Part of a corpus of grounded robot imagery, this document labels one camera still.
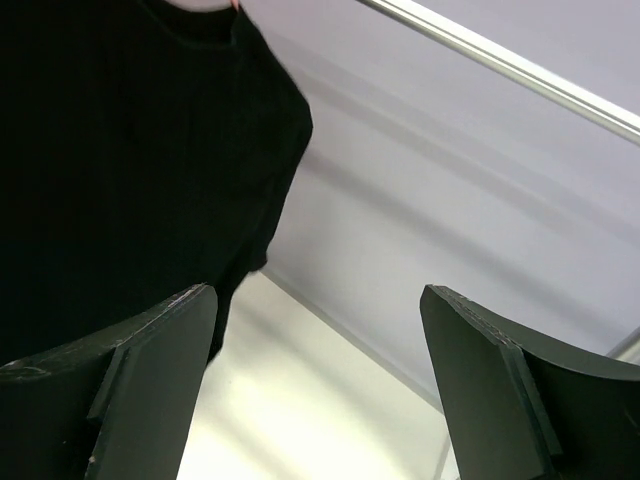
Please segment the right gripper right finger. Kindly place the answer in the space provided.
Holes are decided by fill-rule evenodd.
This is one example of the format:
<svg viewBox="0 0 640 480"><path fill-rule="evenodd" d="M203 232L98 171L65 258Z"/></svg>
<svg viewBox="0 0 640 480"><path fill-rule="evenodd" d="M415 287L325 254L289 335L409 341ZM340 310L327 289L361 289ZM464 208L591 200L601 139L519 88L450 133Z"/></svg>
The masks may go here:
<svg viewBox="0 0 640 480"><path fill-rule="evenodd" d="M423 329L463 479L636 479L639 368L428 285Z"/></svg>

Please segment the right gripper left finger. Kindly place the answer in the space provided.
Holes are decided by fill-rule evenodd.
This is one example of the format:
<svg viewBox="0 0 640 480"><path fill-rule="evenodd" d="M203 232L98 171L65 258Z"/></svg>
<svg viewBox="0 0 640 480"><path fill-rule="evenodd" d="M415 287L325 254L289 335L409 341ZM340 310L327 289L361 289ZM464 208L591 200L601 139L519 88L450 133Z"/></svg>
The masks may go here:
<svg viewBox="0 0 640 480"><path fill-rule="evenodd" d="M215 290L1 368L4 479L160 480L178 475L209 353Z"/></svg>

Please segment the black t shirt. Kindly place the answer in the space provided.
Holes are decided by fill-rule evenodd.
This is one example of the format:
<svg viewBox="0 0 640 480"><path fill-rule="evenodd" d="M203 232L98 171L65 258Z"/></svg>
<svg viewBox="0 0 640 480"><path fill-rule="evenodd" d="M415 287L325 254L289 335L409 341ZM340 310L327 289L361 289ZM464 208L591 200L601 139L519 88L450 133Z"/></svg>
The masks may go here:
<svg viewBox="0 0 640 480"><path fill-rule="evenodd" d="M313 129L239 6L1 5L1 360L264 267Z"/></svg>

